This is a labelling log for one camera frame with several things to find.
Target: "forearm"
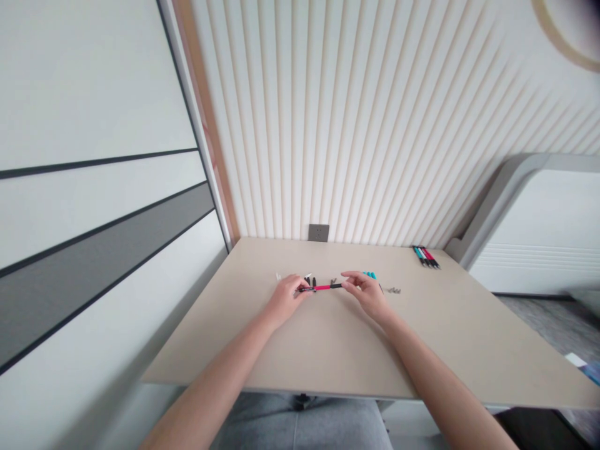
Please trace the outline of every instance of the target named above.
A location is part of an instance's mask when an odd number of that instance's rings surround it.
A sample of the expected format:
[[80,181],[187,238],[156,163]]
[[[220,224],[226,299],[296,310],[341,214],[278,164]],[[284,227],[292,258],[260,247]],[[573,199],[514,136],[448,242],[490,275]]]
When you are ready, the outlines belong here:
[[452,448],[516,449],[488,410],[398,315],[390,312],[380,325]]
[[273,331],[265,314],[252,320],[171,406],[141,447],[208,448]]

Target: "desk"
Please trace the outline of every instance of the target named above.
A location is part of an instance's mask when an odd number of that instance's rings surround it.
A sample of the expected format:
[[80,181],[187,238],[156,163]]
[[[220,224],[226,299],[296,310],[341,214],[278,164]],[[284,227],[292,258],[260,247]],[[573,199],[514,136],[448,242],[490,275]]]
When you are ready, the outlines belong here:
[[[484,404],[600,407],[600,388],[443,251],[437,271],[412,249],[241,239],[142,380],[189,384],[267,303],[282,275],[318,284],[343,270],[372,271],[392,308]],[[416,399],[383,332],[343,289],[320,291],[275,332],[247,390]]]

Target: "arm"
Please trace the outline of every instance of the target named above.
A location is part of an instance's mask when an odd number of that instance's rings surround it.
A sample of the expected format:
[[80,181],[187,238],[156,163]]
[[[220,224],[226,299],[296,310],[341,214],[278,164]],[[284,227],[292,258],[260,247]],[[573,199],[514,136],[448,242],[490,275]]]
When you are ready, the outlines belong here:
[[181,394],[152,429],[142,449],[208,448],[239,396],[273,332],[312,292],[298,275],[279,282],[264,310],[240,332]]
[[516,449],[511,438],[472,392],[392,309],[379,283],[361,272],[343,272],[342,287],[375,320],[400,355],[412,382],[452,448]]

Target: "electrical socket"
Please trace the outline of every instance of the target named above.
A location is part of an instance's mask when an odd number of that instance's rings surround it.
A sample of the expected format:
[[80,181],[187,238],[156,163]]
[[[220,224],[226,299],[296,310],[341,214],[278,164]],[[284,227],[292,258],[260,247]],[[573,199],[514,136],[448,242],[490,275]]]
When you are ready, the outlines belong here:
[[327,242],[329,237],[329,225],[309,224],[308,240],[314,242]]

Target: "teal pen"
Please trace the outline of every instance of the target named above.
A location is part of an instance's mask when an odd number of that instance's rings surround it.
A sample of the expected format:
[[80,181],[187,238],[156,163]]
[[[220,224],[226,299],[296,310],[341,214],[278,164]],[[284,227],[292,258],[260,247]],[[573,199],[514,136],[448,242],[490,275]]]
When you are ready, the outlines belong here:
[[432,264],[429,262],[429,260],[427,259],[427,256],[425,256],[425,254],[423,253],[423,250],[421,250],[420,248],[416,248],[417,251],[419,252],[419,255],[421,255],[421,258],[423,258],[425,260],[425,263],[427,264],[427,266],[429,268],[433,268]]
[[423,267],[427,267],[427,263],[425,262],[427,260],[423,259],[423,257],[421,256],[421,253],[419,253],[419,249],[416,246],[412,246],[412,249],[417,254],[417,257],[419,258],[419,261],[421,262],[421,264],[423,265]]
[[[375,276],[375,272],[363,272],[366,276],[373,278],[373,279],[377,279],[377,277]],[[381,287],[381,283],[379,284],[379,288],[381,289],[381,292],[383,292],[383,287]]]

